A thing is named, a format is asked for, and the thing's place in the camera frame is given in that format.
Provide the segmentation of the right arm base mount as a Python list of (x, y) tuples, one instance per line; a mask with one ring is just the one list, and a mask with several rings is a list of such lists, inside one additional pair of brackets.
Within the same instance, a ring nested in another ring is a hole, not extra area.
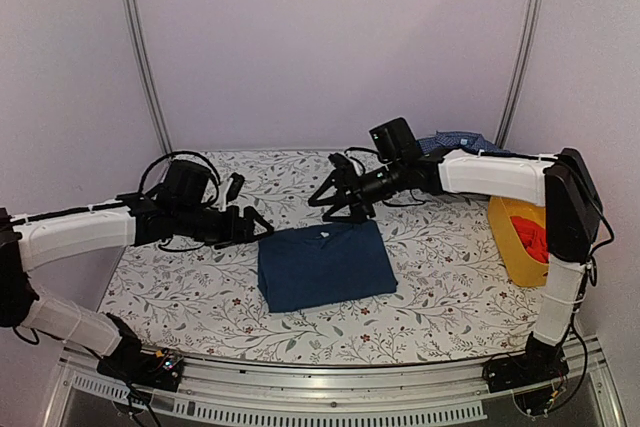
[(521, 389), (514, 403), (522, 413), (535, 417), (554, 407), (564, 392), (568, 373), (561, 347), (531, 338), (524, 353), (489, 358), (483, 364), (482, 378), (490, 393)]

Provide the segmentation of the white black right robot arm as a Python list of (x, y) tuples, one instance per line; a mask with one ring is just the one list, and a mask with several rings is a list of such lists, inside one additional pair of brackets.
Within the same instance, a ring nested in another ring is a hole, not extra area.
[(553, 350), (563, 344), (587, 282), (597, 278), (594, 253), (607, 221), (581, 154), (573, 148), (533, 156), (454, 146), (425, 152), (402, 117), (371, 129), (370, 136), (380, 168), (366, 172), (343, 154), (330, 155), (333, 169), (310, 206), (325, 207), (326, 222), (363, 223), (374, 217), (376, 203), (404, 191), (489, 197), (490, 226), (511, 280), (544, 289), (516, 368), (524, 382), (539, 382), (555, 367)]

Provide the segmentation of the grey blue garment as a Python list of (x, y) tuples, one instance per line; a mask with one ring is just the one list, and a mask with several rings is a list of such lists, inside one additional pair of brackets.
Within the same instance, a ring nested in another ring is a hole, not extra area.
[(393, 294), (398, 285), (371, 220), (278, 231), (258, 243), (257, 275), (271, 313)]

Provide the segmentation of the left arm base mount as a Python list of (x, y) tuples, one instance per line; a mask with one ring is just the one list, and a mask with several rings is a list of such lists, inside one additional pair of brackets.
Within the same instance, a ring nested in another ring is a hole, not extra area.
[(97, 372), (134, 385), (176, 392), (184, 371), (183, 361), (181, 353), (168, 348), (145, 352), (137, 335), (124, 329), (114, 352), (98, 361)]

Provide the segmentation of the blue checkered button shirt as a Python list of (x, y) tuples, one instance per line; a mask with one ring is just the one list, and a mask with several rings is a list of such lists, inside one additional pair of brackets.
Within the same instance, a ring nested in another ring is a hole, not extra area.
[(501, 149), (487, 140), (482, 134), (467, 131), (438, 131), (432, 136), (419, 139), (418, 145), (423, 153), (447, 148), (463, 150), (470, 154), (511, 154), (510, 151)]

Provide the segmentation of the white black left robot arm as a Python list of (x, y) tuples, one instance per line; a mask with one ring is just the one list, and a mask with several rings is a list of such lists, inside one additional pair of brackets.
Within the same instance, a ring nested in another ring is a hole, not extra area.
[(191, 151), (163, 156), (168, 168), (153, 187), (102, 203), (36, 215), (1, 213), (1, 325), (77, 344), (128, 381), (148, 373), (135, 332), (120, 318), (100, 314), (32, 284), (45, 265), (111, 248), (140, 247), (174, 237), (223, 249), (273, 234), (255, 208), (235, 205), (244, 178), (223, 180), (210, 160)]

